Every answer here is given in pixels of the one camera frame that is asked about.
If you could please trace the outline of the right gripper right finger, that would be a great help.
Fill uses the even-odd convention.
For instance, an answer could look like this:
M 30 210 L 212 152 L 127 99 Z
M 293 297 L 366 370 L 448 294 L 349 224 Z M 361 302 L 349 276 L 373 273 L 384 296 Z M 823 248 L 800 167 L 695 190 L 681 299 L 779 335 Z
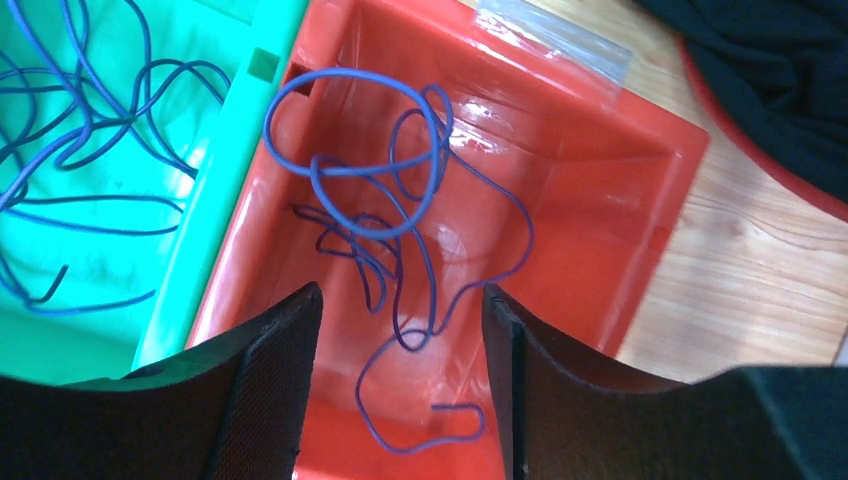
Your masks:
M 482 333 L 509 479 L 843 479 L 847 371 L 744 366 L 685 384 L 608 357 L 495 285 Z

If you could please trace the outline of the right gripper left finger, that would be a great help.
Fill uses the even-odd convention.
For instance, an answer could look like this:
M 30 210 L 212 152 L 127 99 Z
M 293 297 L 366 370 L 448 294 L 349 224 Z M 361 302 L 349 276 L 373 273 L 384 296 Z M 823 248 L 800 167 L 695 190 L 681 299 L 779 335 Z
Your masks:
M 5 479 L 288 479 L 323 310 L 314 282 L 119 379 L 1 379 Z

